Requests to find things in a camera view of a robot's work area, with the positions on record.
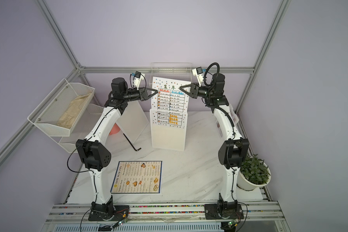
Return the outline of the dotted table price menu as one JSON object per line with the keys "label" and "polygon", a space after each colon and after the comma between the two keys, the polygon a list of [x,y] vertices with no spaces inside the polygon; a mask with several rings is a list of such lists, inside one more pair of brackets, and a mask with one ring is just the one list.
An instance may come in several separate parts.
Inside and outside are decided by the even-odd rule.
{"label": "dotted table price menu", "polygon": [[186,80],[155,76],[152,78],[152,88],[158,91],[151,99],[152,124],[170,128],[186,128],[189,96],[179,88],[189,84],[190,82]]}

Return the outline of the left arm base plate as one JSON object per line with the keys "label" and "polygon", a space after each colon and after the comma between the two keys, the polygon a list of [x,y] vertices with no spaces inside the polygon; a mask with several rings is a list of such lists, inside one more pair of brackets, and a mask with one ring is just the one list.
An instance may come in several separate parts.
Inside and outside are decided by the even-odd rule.
{"label": "left arm base plate", "polygon": [[110,204],[91,204],[88,221],[121,221],[128,217],[129,206],[116,206]]}

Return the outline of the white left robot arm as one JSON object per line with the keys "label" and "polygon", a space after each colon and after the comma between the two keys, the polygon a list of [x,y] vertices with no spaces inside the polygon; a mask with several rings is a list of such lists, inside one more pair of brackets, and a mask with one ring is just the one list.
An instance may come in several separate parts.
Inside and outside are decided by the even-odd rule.
{"label": "white left robot arm", "polygon": [[122,77],[112,80],[111,92],[104,105],[102,115],[96,125],[84,139],[76,141],[75,152],[85,165],[86,173],[90,174],[94,190],[93,208],[112,204],[112,194],[108,187],[108,175],[105,168],[111,162],[111,152],[105,147],[107,137],[117,120],[123,115],[128,102],[147,101],[158,93],[157,90],[144,87],[129,88]]}

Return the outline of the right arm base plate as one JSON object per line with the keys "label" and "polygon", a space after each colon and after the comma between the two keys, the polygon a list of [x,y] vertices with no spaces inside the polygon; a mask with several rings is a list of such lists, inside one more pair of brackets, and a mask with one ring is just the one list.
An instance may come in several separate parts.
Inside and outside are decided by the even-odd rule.
{"label": "right arm base plate", "polygon": [[205,204],[204,207],[206,219],[244,219],[240,204],[228,208],[218,204]]}

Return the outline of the narrow white rack box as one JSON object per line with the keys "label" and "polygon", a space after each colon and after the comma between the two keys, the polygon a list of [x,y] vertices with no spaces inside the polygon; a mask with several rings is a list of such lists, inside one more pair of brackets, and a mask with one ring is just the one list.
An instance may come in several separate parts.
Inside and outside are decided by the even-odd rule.
{"label": "narrow white rack box", "polygon": [[238,140],[242,138],[242,135],[240,134],[239,130],[237,129],[237,123],[239,122],[238,116],[234,113],[232,105],[221,105],[219,108],[222,108],[225,113],[219,109],[214,110],[214,116],[216,117],[217,121],[221,125],[221,129],[223,132],[223,140]]}

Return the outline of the large white board front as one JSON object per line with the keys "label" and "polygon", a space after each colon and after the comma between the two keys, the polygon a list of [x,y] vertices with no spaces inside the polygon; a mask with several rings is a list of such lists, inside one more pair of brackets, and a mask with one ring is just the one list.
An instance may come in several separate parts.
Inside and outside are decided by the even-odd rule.
{"label": "large white board front", "polygon": [[154,148],[184,151],[188,113],[150,109],[151,140]]}

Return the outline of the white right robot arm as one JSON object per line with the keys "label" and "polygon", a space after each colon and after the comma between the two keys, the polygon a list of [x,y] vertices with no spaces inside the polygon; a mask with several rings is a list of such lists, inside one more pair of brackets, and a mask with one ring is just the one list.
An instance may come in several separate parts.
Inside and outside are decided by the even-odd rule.
{"label": "white right robot arm", "polygon": [[237,178],[241,164],[245,161],[249,142],[236,128],[238,120],[224,94],[225,75],[220,73],[220,65],[214,62],[205,72],[201,67],[196,68],[194,75],[197,76],[197,83],[183,85],[179,89],[193,99],[201,98],[219,123],[224,142],[218,151],[218,160],[224,166],[225,177],[218,203],[224,208],[236,208],[241,205],[235,193]]}

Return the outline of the small special menu flyer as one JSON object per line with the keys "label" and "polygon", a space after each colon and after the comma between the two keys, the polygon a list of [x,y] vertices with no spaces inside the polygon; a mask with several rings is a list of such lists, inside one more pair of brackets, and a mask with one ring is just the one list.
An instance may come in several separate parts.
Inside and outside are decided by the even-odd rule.
{"label": "small special menu flyer", "polygon": [[223,132],[222,132],[222,129],[221,129],[221,125],[218,121],[216,121],[216,128],[217,128],[217,131],[218,131],[218,134],[220,136],[220,138],[223,137]]}

